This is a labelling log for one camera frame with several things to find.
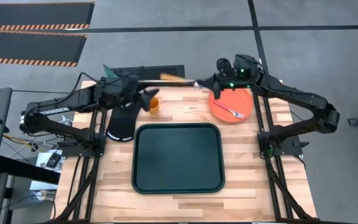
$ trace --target red plate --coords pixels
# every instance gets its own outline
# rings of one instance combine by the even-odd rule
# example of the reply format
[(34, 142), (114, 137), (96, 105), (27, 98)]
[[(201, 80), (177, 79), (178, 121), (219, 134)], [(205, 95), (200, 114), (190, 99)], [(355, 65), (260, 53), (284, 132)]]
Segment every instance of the red plate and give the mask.
[(227, 122), (240, 122), (245, 120), (252, 111), (253, 101), (250, 93), (246, 89), (223, 90), (221, 97), (217, 101), (231, 110), (243, 114), (244, 118), (235, 117), (230, 111), (214, 104), (214, 93), (209, 93), (209, 108), (217, 118)]

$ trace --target wooden table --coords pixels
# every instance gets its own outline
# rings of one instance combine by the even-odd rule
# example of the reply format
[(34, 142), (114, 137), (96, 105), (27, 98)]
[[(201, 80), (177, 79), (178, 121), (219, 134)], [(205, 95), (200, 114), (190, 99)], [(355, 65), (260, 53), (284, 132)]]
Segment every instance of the wooden table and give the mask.
[[(83, 82), (83, 88), (93, 82)], [(136, 126), (149, 123), (215, 124), (221, 132), (226, 183), (213, 194), (142, 195), (131, 185), (133, 141), (107, 141), (101, 158), (94, 195), (91, 222), (250, 222), (274, 221), (274, 212), (267, 181), (265, 163), (259, 158), (256, 133), (259, 131), (255, 109), (245, 121), (228, 124), (209, 112), (208, 90), (197, 88), (161, 88), (160, 112), (152, 116), (141, 111)], [(292, 123), (288, 103), (270, 99), (275, 124)], [(265, 120), (265, 110), (261, 107)], [(91, 114), (74, 117), (74, 127), (87, 128)], [(57, 213), (66, 207), (68, 191), (77, 158), (68, 158), (64, 165), (56, 196)], [(282, 156), (288, 189), (298, 203), (316, 216), (303, 164), (293, 156)], [(73, 194), (78, 187), (77, 171)], [(80, 217), (85, 215), (86, 198), (81, 203)], [(283, 199), (278, 190), (282, 216)]]

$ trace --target silver fork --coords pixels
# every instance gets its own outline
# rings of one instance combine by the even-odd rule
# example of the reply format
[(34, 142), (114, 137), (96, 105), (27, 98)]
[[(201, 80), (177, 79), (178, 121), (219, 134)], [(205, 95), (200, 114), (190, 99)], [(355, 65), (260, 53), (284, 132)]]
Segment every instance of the silver fork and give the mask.
[(214, 104), (216, 104), (216, 105), (220, 106), (221, 108), (231, 112), (233, 114), (233, 116), (235, 116), (236, 118), (240, 118), (240, 119), (245, 118), (245, 116), (243, 114), (235, 112), (235, 111), (229, 109), (227, 106), (221, 104), (220, 102), (218, 102), (216, 100), (214, 100)]

